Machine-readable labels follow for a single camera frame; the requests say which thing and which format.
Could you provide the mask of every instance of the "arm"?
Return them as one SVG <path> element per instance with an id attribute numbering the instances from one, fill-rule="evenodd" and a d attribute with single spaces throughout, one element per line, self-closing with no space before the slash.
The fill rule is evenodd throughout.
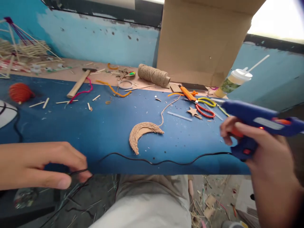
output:
<path id="1" fill-rule="evenodd" d="M 15 143 L 0 145 L 0 190 L 24 187 L 66 189 L 71 177 L 43 170 L 49 163 L 67 165 L 72 172 L 87 168 L 86 157 L 68 142 Z M 79 174 L 85 182 L 92 174 Z"/>
<path id="2" fill-rule="evenodd" d="M 291 227 L 303 204 L 304 190 L 294 174 L 290 148 L 282 136 L 245 125 L 229 117 L 221 125 L 221 136 L 232 145 L 230 132 L 235 126 L 259 144 L 253 159 L 246 161 L 250 171 L 259 222 L 263 228 Z"/>

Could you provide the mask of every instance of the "wall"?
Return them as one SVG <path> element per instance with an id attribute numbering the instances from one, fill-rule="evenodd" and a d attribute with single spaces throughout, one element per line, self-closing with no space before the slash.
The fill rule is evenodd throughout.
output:
<path id="1" fill-rule="evenodd" d="M 140 63 L 156 66 L 156 28 L 51 11 L 40 0 L 6 1 L 0 8 L 0 18 L 5 16 L 35 38 L 45 40 L 61 57 L 132 67 Z M 4 39 L 9 39 L 8 35 L 0 32 Z M 252 71 L 253 79 L 229 94 L 229 98 L 278 111 L 304 102 L 303 55 L 244 43 L 232 69 L 250 68 L 267 54 L 270 57 Z"/>

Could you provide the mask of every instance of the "blue cutting mat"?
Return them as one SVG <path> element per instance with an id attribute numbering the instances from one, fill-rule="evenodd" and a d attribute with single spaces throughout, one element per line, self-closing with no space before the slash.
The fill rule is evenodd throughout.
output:
<path id="1" fill-rule="evenodd" d="M 22 82 L 36 94 L 30 101 L 17 105 L 8 96 L 9 86 Z M 186 111 L 190 102 L 182 99 L 169 106 L 164 112 L 163 135 L 145 134 L 138 142 L 140 155 L 136 156 L 129 145 L 132 128 L 141 122 L 159 125 L 162 121 L 161 111 L 178 96 L 168 97 L 168 92 L 134 90 L 131 95 L 120 98 L 113 96 L 108 86 L 93 84 L 91 93 L 81 94 L 79 101 L 65 107 L 56 102 L 66 101 L 66 94 L 75 82 L 41 79 L 11 75 L 10 80 L 0 81 L 0 99 L 20 108 L 18 128 L 24 136 L 24 142 L 67 141 L 82 152 L 88 160 L 93 173 L 102 174 L 249 174 L 248 167 L 230 155 L 205 156 L 192 165 L 180 166 L 162 163 L 152 166 L 144 161 L 130 161 L 118 155 L 110 155 L 102 163 L 97 160 L 108 153 L 118 152 L 131 158 L 147 159 L 153 163 L 163 160 L 191 162 L 204 153 L 230 152 L 219 135 L 222 121 L 215 117 L 199 120 Z M 89 84 L 83 84 L 79 91 L 88 90 Z M 45 109 L 43 105 L 29 108 L 40 101 L 50 101 Z M 88 110 L 90 103 L 93 111 Z M 215 112 L 223 119 L 226 116 L 216 107 Z M 188 117 L 184 120 L 167 114 L 167 111 Z M 18 136 L 13 130 L 13 122 L 0 129 L 0 143 L 15 143 Z"/>

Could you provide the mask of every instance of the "cup lid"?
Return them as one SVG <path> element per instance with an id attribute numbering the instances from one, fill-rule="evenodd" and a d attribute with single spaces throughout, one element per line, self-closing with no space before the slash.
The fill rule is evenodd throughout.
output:
<path id="1" fill-rule="evenodd" d="M 250 81 L 252 78 L 252 74 L 247 72 L 246 70 L 242 69 L 235 69 L 231 72 L 231 74 L 236 77 L 237 79 L 243 80 L 243 81 Z"/>

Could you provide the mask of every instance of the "hot glue gun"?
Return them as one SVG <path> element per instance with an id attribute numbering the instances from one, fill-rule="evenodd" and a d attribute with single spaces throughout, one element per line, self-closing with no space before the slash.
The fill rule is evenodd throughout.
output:
<path id="1" fill-rule="evenodd" d="M 234 100 L 225 101 L 222 108 L 239 118 L 244 124 L 264 129 L 273 135 L 288 137 L 304 133 L 304 121 L 295 117 L 280 119 L 279 113 L 271 109 Z M 236 129 L 232 131 L 232 134 L 241 137 L 238 145 L 231 147 L 232 154 L 241 161 L 251 158 L 257 149 L 257 142 L 253 138 L 242 135 Z"/>

